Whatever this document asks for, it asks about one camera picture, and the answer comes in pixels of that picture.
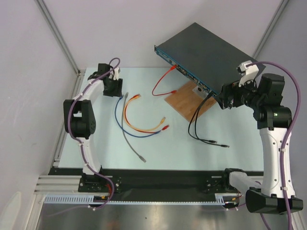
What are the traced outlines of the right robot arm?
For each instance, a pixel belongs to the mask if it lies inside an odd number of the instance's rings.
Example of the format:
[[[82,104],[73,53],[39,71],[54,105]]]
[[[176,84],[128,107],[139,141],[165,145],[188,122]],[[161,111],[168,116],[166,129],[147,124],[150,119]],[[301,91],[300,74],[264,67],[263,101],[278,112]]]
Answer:
[[[292,113],[281,105],[285,85],[283,76],[263,74],[259,85],[248,80],[244,85],[238,81],[222,86],[216,97],[222,109],[245,105],[253,110],[263,148],[262,184],[248,179],[243,170],[228,170],[221,180],[225,192],[242,189],[250,213],[283,214],[289,209],[303,209],[303,200],[296,197],[289,162],[290,129]]]

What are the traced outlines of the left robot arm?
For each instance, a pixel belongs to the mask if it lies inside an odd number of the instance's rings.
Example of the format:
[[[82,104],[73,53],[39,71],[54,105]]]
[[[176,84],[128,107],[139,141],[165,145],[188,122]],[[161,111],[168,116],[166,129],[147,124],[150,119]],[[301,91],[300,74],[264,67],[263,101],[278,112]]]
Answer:
[[[97,71],[88,77],[83,91],[63,102],[65,131],[77,142],[84,163],[79,192],[102,192],[111,187],[111,181],[101,175],[102,166],[94,147],[96,119],[93,103],[101,95],[122,96],[123,80],[119,73],[118,65],[98,64]]]

